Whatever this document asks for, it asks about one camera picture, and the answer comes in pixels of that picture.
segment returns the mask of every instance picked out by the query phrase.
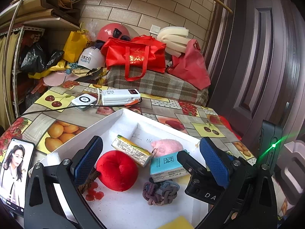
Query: hair tie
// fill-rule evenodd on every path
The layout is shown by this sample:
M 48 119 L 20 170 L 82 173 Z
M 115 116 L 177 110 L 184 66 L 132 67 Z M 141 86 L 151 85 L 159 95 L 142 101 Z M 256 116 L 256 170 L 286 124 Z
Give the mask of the hair tie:
M 171 204 L 177 197 L 180 189 L 178 183 L 171 180 L 155 183 L 152 178 L 143 186 L 143 197 L 147 200 L 148 205 L 167 205 Z

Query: brick wall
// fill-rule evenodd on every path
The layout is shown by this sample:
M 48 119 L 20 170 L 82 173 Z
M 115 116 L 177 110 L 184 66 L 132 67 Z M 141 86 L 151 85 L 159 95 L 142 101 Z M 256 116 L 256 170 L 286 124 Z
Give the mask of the brick wall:
M 95 21 L 100 27 L 120 22 L 140 35 L 150 35 L 152 24 L 186 27 L 202 48 L 215 4 L 213 0 L 81 0 L 76 7 L 81 10 L 80 22 Z

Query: woman on phone screen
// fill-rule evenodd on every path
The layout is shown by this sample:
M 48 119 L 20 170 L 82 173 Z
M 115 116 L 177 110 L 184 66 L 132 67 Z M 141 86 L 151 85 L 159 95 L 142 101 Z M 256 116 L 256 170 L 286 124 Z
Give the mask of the woman on phone screen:
M 24 147 L 22 145 L 15 145 L 8 153 L 0 173 L 0 187 L 9 193 L 4 198 L 17 206 L 20 206 L 18 184 L 22 181 L 24 154 Z

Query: yellow sponge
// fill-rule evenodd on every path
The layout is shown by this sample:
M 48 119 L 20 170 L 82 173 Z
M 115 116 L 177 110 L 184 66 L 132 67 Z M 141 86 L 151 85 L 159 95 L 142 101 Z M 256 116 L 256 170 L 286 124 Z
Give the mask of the yellow sponge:
M 167 223 L 158 229 L 194 229 L 192 225 L 184 218 L 183 216 L 179 216 L 174 219 L 172 222 Z

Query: white cap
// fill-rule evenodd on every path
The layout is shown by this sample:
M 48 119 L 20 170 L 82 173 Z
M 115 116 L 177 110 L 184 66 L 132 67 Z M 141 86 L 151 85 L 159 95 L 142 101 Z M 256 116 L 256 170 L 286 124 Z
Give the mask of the white cap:
M 78 65 L 88 69 L 98 69 L 105 67 L 105 57 L 100 50 L 94 46 L 86 48 L 78 60 Z

